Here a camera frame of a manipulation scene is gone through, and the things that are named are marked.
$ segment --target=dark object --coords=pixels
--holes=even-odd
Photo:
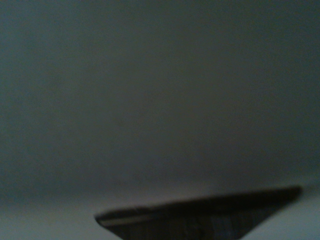
[[[295,200],[300,187],[111,211],[96,221],[123,240],[236,240]]]

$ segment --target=ceiling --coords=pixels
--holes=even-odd
[[[314,4],[1,2],[1,202],[318,178]]]

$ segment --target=gray wall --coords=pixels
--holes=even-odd
[[[0,201],[319,178],[318,5],[1,2]]]

